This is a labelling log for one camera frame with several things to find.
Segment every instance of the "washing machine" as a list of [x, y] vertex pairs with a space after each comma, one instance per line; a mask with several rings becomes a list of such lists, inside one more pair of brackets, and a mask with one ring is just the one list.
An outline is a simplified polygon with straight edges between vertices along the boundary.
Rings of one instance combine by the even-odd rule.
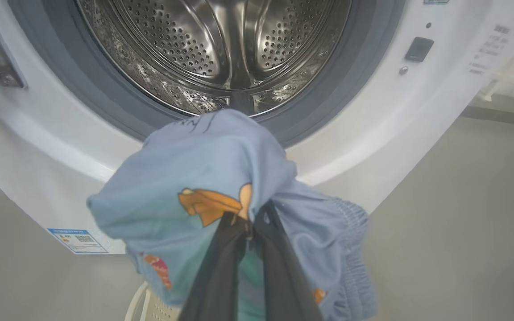
[[151, 132], [237, 108], [370, 212], [513, 53], [514, 0], [0, 0], [0, 189], [122, 254], [86, 198]]

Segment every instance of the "black tongs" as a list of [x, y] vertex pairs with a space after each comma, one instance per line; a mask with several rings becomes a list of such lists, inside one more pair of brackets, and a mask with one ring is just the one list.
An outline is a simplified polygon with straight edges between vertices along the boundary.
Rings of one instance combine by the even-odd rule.
[[255, 242], [263, 260], [267, 321], [321, 321], [272, 201], [259, 210], [253, 224], [234, 213], [224, 213], [179, 320], [237, 320], [237, 268], [248, 242]]

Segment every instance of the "orange cartoon print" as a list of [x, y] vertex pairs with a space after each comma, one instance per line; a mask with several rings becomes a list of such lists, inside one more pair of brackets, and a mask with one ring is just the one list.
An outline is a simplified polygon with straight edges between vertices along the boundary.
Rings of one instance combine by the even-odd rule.
[[220, 219], [225, 212], [236, 213], [248, 220], [251, 191], [251, 184], [243, 185], [239, 190], [239, 200], [236, 200], [206, 189], [184, 189], [178, 194], [178, 199], [190, 215], [199, 215], [202, 226], [206, 227]]
[[166, 265], [166, 263], [157, 256], [144, 256], [143, 253], [141, 253], [140, 256], [142, 256], [144, 260], [152, 266], [152, 268], [158, 274], [159, 278], [162, 280], [162, 283], [166, 286], [166, 288], [168, 290], [172, 290], [172, 283], [170, 282], [170, 276], [168, 276], [168, 266]]
[[326, 295], [327, 293], [320, 288], [316, 288], [312, 293], [312, 296], [314, 297], [317, 305], [324, 299]]

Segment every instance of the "stainless steel drum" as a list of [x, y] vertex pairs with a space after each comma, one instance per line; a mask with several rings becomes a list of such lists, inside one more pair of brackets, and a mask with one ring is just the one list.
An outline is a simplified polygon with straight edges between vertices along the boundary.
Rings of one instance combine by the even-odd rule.
[[185, 114], [259, 115], [296, 96], [339, 42], [351, 0], [79, 0], [128, 79]]

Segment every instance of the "blue cloth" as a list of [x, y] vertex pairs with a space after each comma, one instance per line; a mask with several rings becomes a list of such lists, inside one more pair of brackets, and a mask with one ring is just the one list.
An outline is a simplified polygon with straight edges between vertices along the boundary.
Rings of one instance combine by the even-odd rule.
[[[376, 313], [361, 258], [365, 211], [299, 183], [296, 167], [262, 126], [234, 110], [153, 133], [88, 199], [98, 226], [127, 253], [161, 300], [180, 306], [225, 211], [255, 218], [269, 199], [326, 320]], [[265, 319], [263, 266], [246, 252], [239, 270], [240, 321]]]

